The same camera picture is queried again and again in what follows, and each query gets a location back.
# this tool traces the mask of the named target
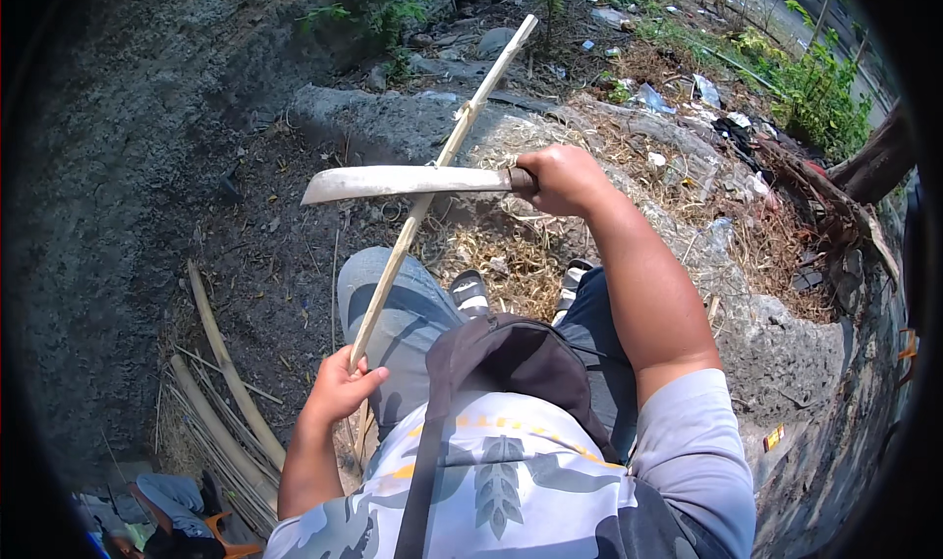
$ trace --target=sandal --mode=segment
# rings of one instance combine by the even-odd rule
[[[556,302],[556,314],[551,324],[556,326],[576,301],[576,289],[580,286],[580,279],[588,270],[593,270],[595,265],[584,258],[573,258],[567,265],[567,271],[563,274],[563,283],[560,286],[560,299]]]
[[[458,311],[472,319],[489,314],[485,279],[475,269],[459,272],[449,287],[449,295]]]

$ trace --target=left hand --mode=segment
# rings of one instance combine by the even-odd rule
[[[348,373],[353,349],[351,345],[345,346],[321,362],[305,404],[305,411],[314,418],[330,423],[347,418],[389,377],[385,366],[369,371],[366,356],[360,359],[353,374]]]

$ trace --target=machete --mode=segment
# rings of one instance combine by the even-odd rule
[[[311,178],[302,205],[328,200],[412,193],[510,191],[533,195],[536,178],[523,168],[482,170],[434,166],[355,166],[322,170]]]

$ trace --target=shirt sleeve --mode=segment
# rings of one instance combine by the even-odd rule
[[[753,480],[723,371],[679,377],[645,402],[632,468],[731,554],[749,557],[756,528]]]

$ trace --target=hand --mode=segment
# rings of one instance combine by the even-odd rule
[[[354,374],[347,372],[353,346],[345,346],[321,361],[318,378],[307,396],[305,411],[313,418],[334,423],[347,418],[389,377],[385,366],[368,371],[367,357],[357,364]]]
[[[536,176],[540,190],[525,197],[551,215],[585,218],[596,205],[619,193],[596,160],[585,150],[554,144],[539,152],[518,156],[518,166]]]

